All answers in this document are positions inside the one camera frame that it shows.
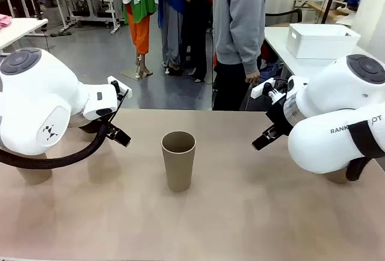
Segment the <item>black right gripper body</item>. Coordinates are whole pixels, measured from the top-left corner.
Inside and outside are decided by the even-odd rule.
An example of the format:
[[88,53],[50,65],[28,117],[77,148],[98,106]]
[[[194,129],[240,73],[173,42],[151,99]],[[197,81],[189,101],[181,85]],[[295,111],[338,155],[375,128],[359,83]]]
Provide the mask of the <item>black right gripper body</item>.
[[266,112],[266,116],[271,120],[272,123],[268,130],[273,130],[280,135],[288,136],[293,129],[293,125],[291,125],[285,117],[285,102],[286,97],[281,97],[278,101],[270,106]]

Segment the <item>person's left hand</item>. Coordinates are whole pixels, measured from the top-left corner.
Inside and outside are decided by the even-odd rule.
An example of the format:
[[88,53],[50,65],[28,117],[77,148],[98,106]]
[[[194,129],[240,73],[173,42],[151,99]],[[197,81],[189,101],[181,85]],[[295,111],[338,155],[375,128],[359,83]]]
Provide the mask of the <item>person's left hand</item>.
[[251,85],[257,84],[260,80],[260,72],[256,70],[253,73],[248,73],[245,75],[245,82]]

